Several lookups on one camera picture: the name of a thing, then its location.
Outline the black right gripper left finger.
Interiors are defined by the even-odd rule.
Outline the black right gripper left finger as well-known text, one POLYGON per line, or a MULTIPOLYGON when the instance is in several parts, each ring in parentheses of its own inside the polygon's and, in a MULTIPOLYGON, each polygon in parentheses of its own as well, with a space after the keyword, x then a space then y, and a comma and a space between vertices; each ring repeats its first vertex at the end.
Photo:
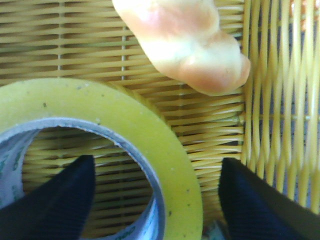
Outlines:
POLYGON ((0 210, 0 238, 80 239, 95 187, 94 157, 82 155, 48 182, 0 210))

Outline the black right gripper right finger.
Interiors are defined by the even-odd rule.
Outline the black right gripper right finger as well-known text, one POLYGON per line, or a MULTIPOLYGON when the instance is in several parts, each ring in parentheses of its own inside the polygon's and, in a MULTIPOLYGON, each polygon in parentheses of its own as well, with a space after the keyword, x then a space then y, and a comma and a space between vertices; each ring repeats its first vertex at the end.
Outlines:
POLYGON ((218 196, 233 240, 320 238, 318 215, 278 192, 237 159, 223 159, 218 196))

